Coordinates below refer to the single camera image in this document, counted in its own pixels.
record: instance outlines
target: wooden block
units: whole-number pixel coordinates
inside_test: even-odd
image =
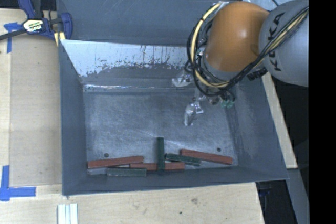
[[[221,163],[221,164],[230,165],[233,162],[233,159],[229,156],[205,153],[205,152],[200,152],[200,151],[182,149],[180,150],[180,154],[182,156],[200,158],[203,161],[212,162],[212,163]]]
[[[89,161],[88,168],[102,168],[119,165],[127,165],[131,163],[143,163],[143,156],[131,156],[123,158],[98,159],[96,161]]]
[[[176,163],[165,163],[164,165],[165,171],[173,171],[173,170],[184,170],[185,163],[176,162]],[[134,163],[130,164],[130,168],[146,168],[147,171],[156,171],[158,169],[157,163]]]

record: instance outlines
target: blue clamp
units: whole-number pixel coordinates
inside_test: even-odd
[[[23,33],[29,35],[40,35],[47,37],[55,41],[55,31],[52,29],[52,25],[62,23],[62,31],[65,38],[70,39],[72,34],[72,19],[69,13],[62,13],[60,18],[51,20],[49,15],[49,20],[43,18],[43,12],[41,10],[41,0],[17,0],[27,19],[18,27],[15,25],[16,31],[10,31],[7,34],[0,35],[0,40],[11,38]],[[12,41],[7,45],[7,52],[12,50]]]
[[[9,187],[9,165],[2,167],[0,201],[9,201],[15,197],[35,197],[36,187]]]
[[[23,29],[23,26],[18,23],[9,23],[9,24],[4,24],[5,29],[10,33],[13,30],[21,30]],[[7,53],[10,53],[12,51],[12,38],[9,37],[7,41]]]

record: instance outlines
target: scratched bin surface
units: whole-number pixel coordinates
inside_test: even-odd
[[[236,102],[231,109],[201,102],[204,113],[191,126],[184,125],[195,85],[177,88],[172,78],[187,61],[185,44],[198,20],[195,14],[201,14],[213,0],[58,2],[58,12],[76,16],[75,22],[82,26],[75,29],[72,40],[59,44],[64,195],[287,178],[261,79],[237,84],[232,89]],[[129,32],[106,30],[101,38],[96,35],[92,27],[102,23],[102,17],[95,16],[102,12],[97,2],[109,6],[108,13],[116,9],[118,14],[117,18],[104,17],[104,25],[116,25],[120,19],[119,23],[129,22]],[[148,6],[152,8],[146,20],[137,26],[141,7]],[[134,20],[122,16],[130,9]],[[168,15],[156,24],[163,12]],[[160,31],[145,31],[136,39],[133,30],[137,32],[137,27]],[[199,167],[186,165],[181,172],[152,172],[137,178],[88,174],[87,161],[95,159],[141,155],[146,163],[157,162],[157,137],[164,137],[166,153],[188,148],[231,156],[233,163],[202,162]]]

